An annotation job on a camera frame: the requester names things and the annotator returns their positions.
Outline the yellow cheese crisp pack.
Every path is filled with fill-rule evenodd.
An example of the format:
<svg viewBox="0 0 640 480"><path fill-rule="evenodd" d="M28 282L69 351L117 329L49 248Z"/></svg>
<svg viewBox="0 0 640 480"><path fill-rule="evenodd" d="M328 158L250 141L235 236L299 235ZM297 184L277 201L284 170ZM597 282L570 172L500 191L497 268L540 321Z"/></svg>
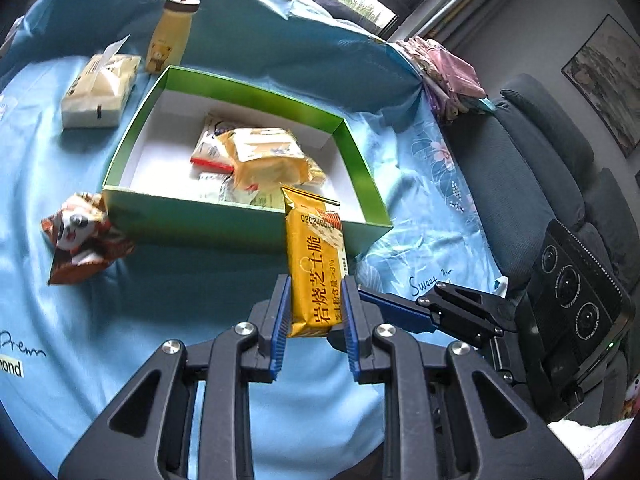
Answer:
<svg viewBox="0 0 640 480"><path fill-rule="evenodd" d="M338 203L284 186L291 337L321 337L342 322L341 282L348 274Z"/></svg>

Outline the orange bread snack pack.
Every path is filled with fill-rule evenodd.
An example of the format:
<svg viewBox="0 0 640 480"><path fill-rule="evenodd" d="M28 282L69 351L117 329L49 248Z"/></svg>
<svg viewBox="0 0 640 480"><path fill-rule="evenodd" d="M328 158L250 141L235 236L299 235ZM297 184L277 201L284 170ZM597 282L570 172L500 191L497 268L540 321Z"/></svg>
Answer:
<svg viewBox="0 0 640 480"><path fill-rule="evenodd" d="M235 128L226 147L233 159L236 188L259 189L281 185L326 183L326 174L300 148L295 136L283 128Z"/></svg>

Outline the white blue red snack pack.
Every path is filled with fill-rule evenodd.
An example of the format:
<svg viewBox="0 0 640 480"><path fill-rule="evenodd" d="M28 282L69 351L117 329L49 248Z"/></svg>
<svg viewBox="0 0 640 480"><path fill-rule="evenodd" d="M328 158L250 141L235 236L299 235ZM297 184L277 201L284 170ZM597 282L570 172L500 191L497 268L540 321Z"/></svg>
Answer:
<svg viewBox="0 0 640 480"><path fill-rule="evenodd" d="M228 132L235 128L238 128L238 125L234 122L208 113L201 135L191 154L191 164L231 174L234 163L226 147L226 140Z"/></svg>

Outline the blue floral table cloth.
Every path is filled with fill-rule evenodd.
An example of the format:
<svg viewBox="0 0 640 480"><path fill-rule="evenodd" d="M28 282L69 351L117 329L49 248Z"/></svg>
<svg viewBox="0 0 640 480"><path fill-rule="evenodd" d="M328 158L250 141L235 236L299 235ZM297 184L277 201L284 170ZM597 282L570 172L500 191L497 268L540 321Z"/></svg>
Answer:
<svg viewBox="0 0 640 480"><path fill-rule="evenodd" d="M77 285L48 284L40 222L100 187L119 130L66 131L60 102L91 55L149 44L164 0L37 0L1 61L1 402L55 472L93 419L166 339L226 330L267 298L283 252L141 245ZM436 280L494 290L500 271L422 82L389 44L311 0L201 0L186 65L346 119L393 229L349 265L410 297Z"/></svg>

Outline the brown panda snack bag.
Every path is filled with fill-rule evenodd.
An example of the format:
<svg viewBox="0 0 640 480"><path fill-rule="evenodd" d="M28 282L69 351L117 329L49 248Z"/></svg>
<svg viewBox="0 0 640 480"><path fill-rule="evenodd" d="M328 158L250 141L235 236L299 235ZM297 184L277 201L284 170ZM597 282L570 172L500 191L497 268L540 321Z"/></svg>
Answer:
<svg viewBox="0 0 640 480"><path fill-rule="evenodd" d="M75 193L40 226L53 246L49 285L85 281L134 251L111 222L101 193Z"/></svg>

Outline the pink folded cloth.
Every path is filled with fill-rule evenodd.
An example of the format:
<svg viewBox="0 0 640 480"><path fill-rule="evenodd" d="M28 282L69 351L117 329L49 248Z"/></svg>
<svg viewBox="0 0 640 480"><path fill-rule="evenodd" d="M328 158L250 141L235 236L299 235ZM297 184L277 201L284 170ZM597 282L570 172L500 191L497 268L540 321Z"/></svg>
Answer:
<svg viewBox="0 0 640 480"><path fill-rule="evenodd" d="M420 74L432 112L441 124L462 114L495 113L475 68L439 42L414 36L396 41L394 47Z"/></svg>

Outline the small pale snack pack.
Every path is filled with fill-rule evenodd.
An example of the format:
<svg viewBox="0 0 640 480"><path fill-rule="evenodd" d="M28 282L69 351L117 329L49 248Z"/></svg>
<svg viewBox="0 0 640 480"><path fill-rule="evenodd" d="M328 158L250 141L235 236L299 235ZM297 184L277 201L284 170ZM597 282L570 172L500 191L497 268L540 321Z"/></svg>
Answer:
<svg viewBox="0 0 640 480"><path fill-rule="evenodd" d="M284 198L280 190L260 190L257 186L236 188L231 174L202 172L198 176L198 194L196 196L199 200L209 203L284 209Z"/></svg>

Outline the green white cardboard box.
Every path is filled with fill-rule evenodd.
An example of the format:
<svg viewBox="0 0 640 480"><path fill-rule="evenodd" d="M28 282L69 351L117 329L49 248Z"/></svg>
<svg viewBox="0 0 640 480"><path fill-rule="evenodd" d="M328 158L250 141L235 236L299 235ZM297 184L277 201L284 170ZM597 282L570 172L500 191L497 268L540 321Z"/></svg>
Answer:
<svg viewBox="0 0 640 480"><path fill-rule="evenodd" d="M392 226L343 118L171 66L122 137L103 196L115 226L140 242L278 252L284 186L338 214L352 255Z"/></svg>

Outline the framed landscape painting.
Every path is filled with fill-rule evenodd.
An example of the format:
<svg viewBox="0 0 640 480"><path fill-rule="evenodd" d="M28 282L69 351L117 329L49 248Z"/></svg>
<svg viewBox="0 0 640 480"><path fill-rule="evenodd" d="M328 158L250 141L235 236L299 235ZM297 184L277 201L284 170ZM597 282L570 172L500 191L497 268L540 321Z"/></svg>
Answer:
<svg viewBox="0 0 640 480"><path fill-rule="evenodd" d="M639 146L639 43L606 14L562 67L628 158Z"/></svg>

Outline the white tissue pack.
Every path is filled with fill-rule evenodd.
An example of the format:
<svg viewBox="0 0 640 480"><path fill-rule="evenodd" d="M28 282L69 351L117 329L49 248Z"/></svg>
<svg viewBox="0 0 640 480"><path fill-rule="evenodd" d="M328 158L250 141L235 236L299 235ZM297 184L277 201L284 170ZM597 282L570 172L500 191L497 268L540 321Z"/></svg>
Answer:
<svg viewBox="0 0 640 480"><path fill-rule="evenodd" d="M140 55L120 53L128 39L129 35L93 55L67 89L61 102L64 129L119 125L141 62Z"/></svg>

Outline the yellow drink bottle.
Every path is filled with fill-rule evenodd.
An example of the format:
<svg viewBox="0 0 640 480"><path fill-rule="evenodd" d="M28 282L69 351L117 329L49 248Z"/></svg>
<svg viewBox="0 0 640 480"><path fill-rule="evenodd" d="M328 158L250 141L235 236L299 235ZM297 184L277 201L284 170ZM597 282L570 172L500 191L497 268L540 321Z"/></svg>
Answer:
<svg viewBox="0 0 640 480"><path fill-rule="evenodd" d="M169 65L179 65L188 43L192 20L200 0L165 0L146 52L145 70L160 74Z"/></svg>

